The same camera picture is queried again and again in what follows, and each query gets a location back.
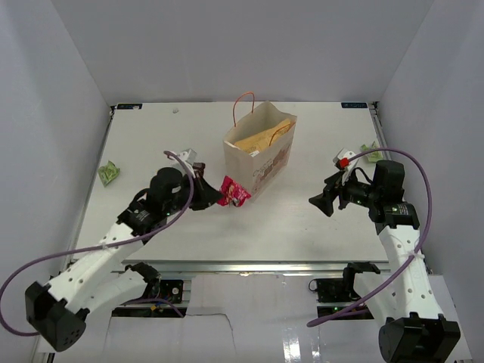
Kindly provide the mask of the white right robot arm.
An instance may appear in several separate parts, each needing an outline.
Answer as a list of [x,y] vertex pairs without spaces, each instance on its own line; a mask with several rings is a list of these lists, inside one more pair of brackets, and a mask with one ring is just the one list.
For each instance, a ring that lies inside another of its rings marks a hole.
[[355,274],[341,283],[350,301],[365,299],[379,325],[378,346],[386,362],[444,362],[461,338],[458,323],[445,318],[430,286],[423,237],[414,206],[403,200],[405,169],[401,163],[377,162],[371,182],[360,182],[354,163],[337,161],[338,172],[325,179],[323,191],[310,204],[326,216],[340,202],[368,209],[389,262],[391,277],[383,281],[372,265],[348,266]]

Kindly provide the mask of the red snack packet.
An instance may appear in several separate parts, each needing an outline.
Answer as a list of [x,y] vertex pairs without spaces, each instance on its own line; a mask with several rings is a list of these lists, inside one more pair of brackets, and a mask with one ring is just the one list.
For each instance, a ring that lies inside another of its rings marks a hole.
[[229,176],[225,176],[220,187],[222,197],[217,201],[220,206],[240,207],[251,198],[251,194]]

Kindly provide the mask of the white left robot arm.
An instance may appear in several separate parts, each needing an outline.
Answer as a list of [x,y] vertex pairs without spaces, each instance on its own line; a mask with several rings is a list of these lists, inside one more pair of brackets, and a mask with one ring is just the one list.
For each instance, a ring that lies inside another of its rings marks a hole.
[[75,344],[87,317],[99,308],[114,309],[131,300],[150,302],[160,292],[157,270],[144,262],[126,266],[110,283],[104,279],[186,209],[204,210],[222,195],[204,177],[204,163],[159,169],[150,185],[122,211],[96,249],[88,251],[45,284],[25,291],[26,319],[56,352]]

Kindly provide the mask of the large brown chips bag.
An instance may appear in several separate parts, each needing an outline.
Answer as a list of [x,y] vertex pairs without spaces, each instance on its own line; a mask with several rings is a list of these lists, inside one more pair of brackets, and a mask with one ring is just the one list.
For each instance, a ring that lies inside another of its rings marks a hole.
[[273,128],[236,141],[234,146],[249,154],[251,157],[254,157],[272,146],[281,136],[288,133],[292,126],[293,121],[286,118]]

